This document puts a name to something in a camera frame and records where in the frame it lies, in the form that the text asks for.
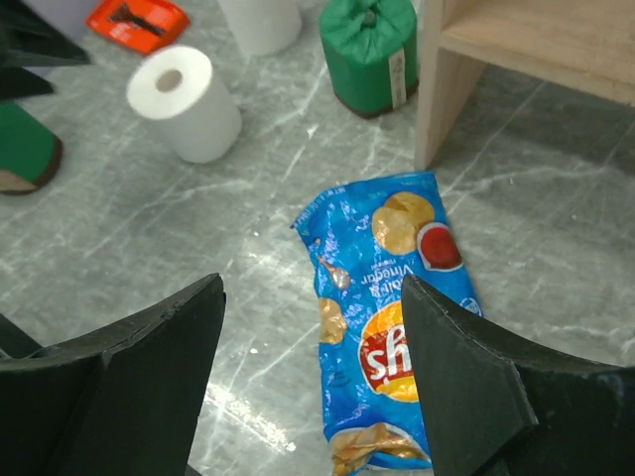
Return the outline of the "white paper towel roll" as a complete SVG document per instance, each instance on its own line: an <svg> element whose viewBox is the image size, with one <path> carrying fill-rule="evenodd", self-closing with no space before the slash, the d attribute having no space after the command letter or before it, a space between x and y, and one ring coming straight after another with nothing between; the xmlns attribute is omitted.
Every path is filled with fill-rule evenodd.
<svg viewBox="0 0 635 476"><path fill-rule="evenodd" d="M239 49L248 57L276 54L302 30L295 0L219 0L218 4Z"/></svg>
<svg viewBox="0 0 635 476"><path fill-rule="evenodd" d="M184 45L158 50L130 77L126 99L179 158L220 159L236 142L242 118L210 58Z"/></svg>

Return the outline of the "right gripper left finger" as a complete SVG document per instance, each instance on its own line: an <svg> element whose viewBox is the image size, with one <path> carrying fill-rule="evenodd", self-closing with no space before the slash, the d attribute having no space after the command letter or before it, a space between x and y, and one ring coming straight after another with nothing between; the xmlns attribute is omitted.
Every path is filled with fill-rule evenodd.
<svg viewBox="0 0 635 476"><path fill-rule="evenodd" d="M225 306L211 274L51 346L3 319L2 473L191 475Z"/></svg>

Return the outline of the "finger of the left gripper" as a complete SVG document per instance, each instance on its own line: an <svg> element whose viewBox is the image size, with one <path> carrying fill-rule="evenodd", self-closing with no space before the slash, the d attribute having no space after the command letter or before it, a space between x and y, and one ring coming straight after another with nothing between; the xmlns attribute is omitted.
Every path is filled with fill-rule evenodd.
<svg viewBox="0 0 635 476"><path fill-rule="evenodd" d="M1 2L1 98L55 92L33 68L90 64L89 54L24 1Z"/></svg>

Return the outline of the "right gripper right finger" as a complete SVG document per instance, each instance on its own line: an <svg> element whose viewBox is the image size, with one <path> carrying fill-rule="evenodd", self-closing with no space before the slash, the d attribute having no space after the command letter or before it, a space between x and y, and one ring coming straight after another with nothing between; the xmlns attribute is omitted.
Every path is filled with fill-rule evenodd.
<svg viewBox="0 0 635 476"><path fill-rule="evenodd" d="M438 475L630 475L634 371L566 354L404 280L407 343Z"/></svg>

